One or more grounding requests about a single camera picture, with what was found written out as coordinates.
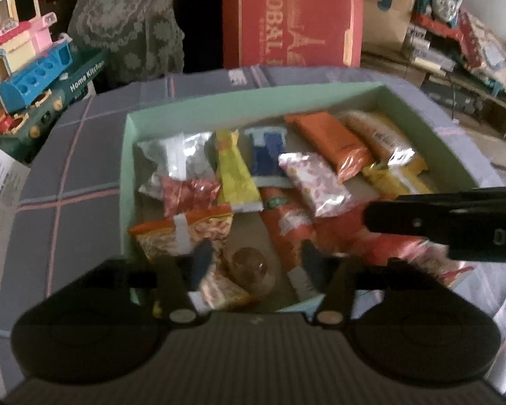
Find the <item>orange snack package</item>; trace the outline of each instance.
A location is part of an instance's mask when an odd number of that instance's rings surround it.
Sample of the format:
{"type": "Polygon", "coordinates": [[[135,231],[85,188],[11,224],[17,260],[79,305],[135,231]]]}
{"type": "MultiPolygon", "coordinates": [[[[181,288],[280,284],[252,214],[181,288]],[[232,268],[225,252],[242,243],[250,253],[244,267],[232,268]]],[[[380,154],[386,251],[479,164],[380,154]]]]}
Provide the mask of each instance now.
{"type": "Polygon", "coordinates": [[[369,149],[328,112],[290,114],[285,121],[295,126],[335,169],[339,182],[357,175],[373,163],[369,149]]]}
{"type": "Polygon", "coordinates": [[[224,248],[232,224],[229,205],[191,210],[162,221],[145,222],[128,230],[149,261],[165,256],[191,254],[204,239],[212,241],[212,265],[200,284],[200,291],[212,309],[230,309],[255,300],[227,277],[224,248]]]}
{"type": "Polygon", "coordinates": [[[264,203],[260,218],[270,233],[270,239],[298,299],[303,301],[316,296],[318,293],[302,268],[302,242],[315,242],[316,233],[300,192],[295,189],[263,187],[260,196],[264,203]]]}
{"type": "Polygon", "coordinates": [[[332,253],[356,254],[370,265],[386,265],[389,258],[413,260],[423,253],[424,239],[416,236],[372,233],[363,223],[367,204],[336,217],[317,218],[314,225],[322,237],[317,246],[332,253]]]}

